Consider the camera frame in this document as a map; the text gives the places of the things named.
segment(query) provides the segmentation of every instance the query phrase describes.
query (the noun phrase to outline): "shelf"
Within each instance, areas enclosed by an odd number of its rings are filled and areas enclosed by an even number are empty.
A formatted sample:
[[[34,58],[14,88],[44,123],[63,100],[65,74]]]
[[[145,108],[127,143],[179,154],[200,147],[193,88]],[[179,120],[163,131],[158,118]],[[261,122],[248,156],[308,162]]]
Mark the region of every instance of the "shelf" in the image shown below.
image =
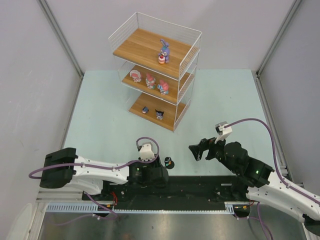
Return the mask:
[[[154,98],[153,96],[142,93],[135,101],[135,103],[132,105],[132,107],[129,109],[129,112],[141,118],[144,118],[150,122],[153,122],[154,124],[157,124],[163,128],[166,128],[170,131],[174,131],[175,116],[176,119],[178,119],[178,117],[184,110],[185,106],[186,105],[184,103],[179,103],[179,105],[176,107],[175,105],[172,105],[168,102],[162,101],[158,98]],[[149,109],[149,112],[146,114],[142,113],[142,109],[144,107],[147,107]],[[157,119],[156,109],[158,111],[164,111],[162,120]]]
[[[158,53],[162,47],[160,39],[170,44],[169,63],[159,64],[158,62]],[[189,44],[138,28],[113,52],[113,55],[179,79],[180,63],[190,48]]]
[[[140,82],[134,82],[132,77],[130,77],[130,72],[125,76],[125,78],[122,80],[124,84],[127,84],[129,86],[132,86],[135,89],[141,90],[142,92],[151,94],[157,98],[166,100],[172,104],[177,104],[178,102],[178,84],[179,81],[174,80],[172,78],[169,78],[167,76],[161,75],[157,72],[148,70],[144,67],[135,65],[131,70],[137,70],[141,73],[142,80]],[[153,77],[155,77],[155,89],[149,89],[146,84],[146,77],[147,73],[151,74]],[[189,85],[194,78],[194,74],[190,74],[186,72],[182,79],[180,80],[179,90],[183,87],[185,89],[184,84],[187,82],[187,85]],[[159,84],[159,80],[162,79],[165,82],[169,84],[169,93],[167,95],[163,95],[160,93],[159,89],[157,88]]]

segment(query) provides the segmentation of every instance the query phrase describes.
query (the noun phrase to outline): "metal floor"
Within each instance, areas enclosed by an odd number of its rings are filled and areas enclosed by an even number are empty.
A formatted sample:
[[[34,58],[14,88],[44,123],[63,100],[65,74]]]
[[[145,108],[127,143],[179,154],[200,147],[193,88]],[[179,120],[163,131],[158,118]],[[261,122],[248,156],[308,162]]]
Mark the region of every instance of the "metal floor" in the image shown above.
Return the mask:
[[[256,207],[251,216],[257,217]],[[120,214],[115,221],[77,213],[46,213],[39,240],[265,240],[259,221],[224,214]],[[261,206],[274,240],[306,240],[302,225],[270,206]]]

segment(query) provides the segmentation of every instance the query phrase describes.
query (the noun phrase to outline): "middle shelf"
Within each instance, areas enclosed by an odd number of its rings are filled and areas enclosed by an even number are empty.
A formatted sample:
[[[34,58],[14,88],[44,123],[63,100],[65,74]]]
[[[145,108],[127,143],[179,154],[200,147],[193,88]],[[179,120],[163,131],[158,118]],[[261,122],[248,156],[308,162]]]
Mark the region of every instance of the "middle shelf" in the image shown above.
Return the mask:
[[[189,72],[186,72],[184,74],[184,76],[181,78],[180,81],[174,80],[170,77],[167,77],[155,71],[149,70],[147,68],[141,67],[139,65],[134,65],[133,63],[130,63],[130,62],[126,62],[124,64],[124,67],[122,67],[122,69],[124,69],[126,73],[126,76],[122,80],[123,84],[128,85],[129,87],[132,87],[146,94],[152,95],[156,98],[163,99],[173,105],[176,105],[180,102],[185,92],[187,91],[188,87],[192,83],[195,77],[196,65],[194,64],[192,68],[188,70]],[[142,80],[140,82],[133,81],[132,77],[130,77],[131,70],[137,70],[141,73]],[[156,79],[155,89],[149,89],[147,87],[147,84],[146,84],[147,73],[151,74]],[[169,93],[166,95],[161,94],[160,91],[157,89],[160,79],[164,80],[169,85]]]

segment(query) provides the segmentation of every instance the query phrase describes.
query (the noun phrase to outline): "table surface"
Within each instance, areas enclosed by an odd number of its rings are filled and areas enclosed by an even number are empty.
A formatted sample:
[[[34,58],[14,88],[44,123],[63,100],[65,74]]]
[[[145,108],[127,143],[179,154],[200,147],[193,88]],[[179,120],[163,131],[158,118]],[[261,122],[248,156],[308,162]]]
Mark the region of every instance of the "table surface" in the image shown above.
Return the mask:
[[[265,121],[250,70],[198,70],[189,109],[175,132],[128,112],[128,98],[138,91],[121,84],[116,71],[86,71],[64,147],[77,155],[109,163],[139,157],[136,139],[146,136],[160,145],[160,158],[171,157],[171,176],[232,175],[215,159],[195,161],[188,149],[217,136],[215,125],[243,118]],[[248,154],[274,167],[270,137],[258,122],[232,127],[227,142],[240,142]]]

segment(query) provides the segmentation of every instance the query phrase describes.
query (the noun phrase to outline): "toy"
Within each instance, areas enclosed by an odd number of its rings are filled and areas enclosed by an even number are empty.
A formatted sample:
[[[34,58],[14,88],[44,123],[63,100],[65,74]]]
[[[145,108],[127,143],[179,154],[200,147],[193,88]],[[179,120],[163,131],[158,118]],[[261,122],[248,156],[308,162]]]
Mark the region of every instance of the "toy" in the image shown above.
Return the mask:
[[[153,76],[151,76],[149,73],[146,74],[145,83],[148,89],[156,88],[156,79]]]
[[[133,78],[133,81],[135,83],[139,83],[141,81],[141,73],[137,70],[131,70],[130,71],[130,77]]]
[[[160,42],[162,43],[163,47],[160,49],[160,53],[158,54],[158,61],[160,64],[169,63],[169,43],[167,43],[165,40],[160,39]]]
[[[167,82],[160,79],[160,84],[158,84],[158,89],[162,95],[167,95],[169,93],[169,85]]]
[[[146,114],[149,112],[149,109],[145,106],[143,109],[142,109],[142,113],[143,114]]]
[[[156,119],[162,120],[164,118],[164,114],[164,111],[158,111],[157,109],[155,110]]]

